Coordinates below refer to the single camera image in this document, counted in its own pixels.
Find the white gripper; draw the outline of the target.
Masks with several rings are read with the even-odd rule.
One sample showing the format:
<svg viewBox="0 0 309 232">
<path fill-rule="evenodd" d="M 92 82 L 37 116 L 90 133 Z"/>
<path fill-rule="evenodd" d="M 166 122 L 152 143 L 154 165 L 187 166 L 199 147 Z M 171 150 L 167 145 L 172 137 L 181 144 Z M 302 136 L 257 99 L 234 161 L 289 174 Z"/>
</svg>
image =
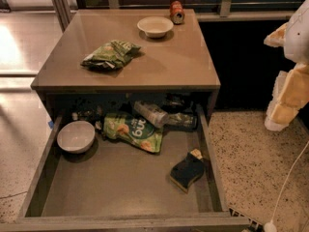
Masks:
<svg viewBox="0 0 309 232">
<path fill-rule="evenodd" d="M 288 23 L 267 35 L 264 44 L 284 46 L 285 57 L 298 63 L 289 72 L 279 72 L 267 107 L 265 127 L 281 131 L 309 102 L 309 66 L 305 65 L 309 63 L 309 0 L 301 4 Z"/>
</svg>

